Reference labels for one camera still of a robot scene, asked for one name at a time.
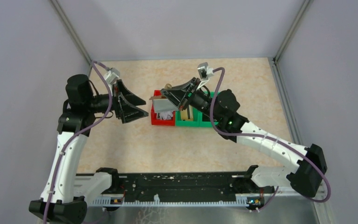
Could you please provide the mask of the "brown leather card holder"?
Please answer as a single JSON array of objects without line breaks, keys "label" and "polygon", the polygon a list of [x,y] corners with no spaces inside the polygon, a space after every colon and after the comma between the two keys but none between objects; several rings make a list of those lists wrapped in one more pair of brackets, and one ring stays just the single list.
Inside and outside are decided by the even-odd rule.
[{"label": "brown leather card holder", "polygon": [[160,92],[159,95],[149,98],[155,113],[176,111],[177,107]]}]

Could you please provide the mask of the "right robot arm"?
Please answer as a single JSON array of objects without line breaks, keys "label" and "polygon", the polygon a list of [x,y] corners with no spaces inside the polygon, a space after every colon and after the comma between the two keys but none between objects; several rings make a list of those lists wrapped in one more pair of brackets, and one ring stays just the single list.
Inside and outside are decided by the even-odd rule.
[{"label": "right robot arm", "polygon": [[251,147],[283,165],[255,166],[244,179],[247,191],[284,186],[314,202],[329,200],[331,186],[325,176],[327,164],[320,146],[298,145],[261,129],[237,112],[240,104],[230,89],[210,96],[198,89],[200,83],[200,79],[193,78],[185,84],[162,89],[161,94],[178,110],[191,106],[206,115],[222,138]]}]

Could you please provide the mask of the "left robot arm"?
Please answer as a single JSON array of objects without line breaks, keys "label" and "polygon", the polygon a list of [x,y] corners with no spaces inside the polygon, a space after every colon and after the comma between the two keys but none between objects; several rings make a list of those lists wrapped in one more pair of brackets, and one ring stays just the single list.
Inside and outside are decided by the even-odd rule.
[{"label": "left robot arm", "polygon": [[56,153],[49,178],[40,198],[29,211],[47,224],[80,224],[88,207],[103,192],[121,189],[118,171],[99,168],[90,179],[76,186],[76,172],[84,146],[93,127],[112,112],[122,123],[148,116],[141,107],[145,100],[128,90],[115,75],[103,78],[108,93],[100,94],[85,74],[71,76],[65,87],[67,100],[58,120]]}]

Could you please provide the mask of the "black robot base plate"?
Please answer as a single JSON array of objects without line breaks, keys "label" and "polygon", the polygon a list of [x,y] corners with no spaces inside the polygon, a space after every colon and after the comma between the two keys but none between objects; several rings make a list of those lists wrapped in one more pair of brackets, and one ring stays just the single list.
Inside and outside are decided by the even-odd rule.
[{"label": "black robot base plate", "polygon": [[237,194],[273,193],[256,186],[249,172],[127,173],[113,179],[103,194],[124,194],[124,201],[163,203],[234,202]]}]

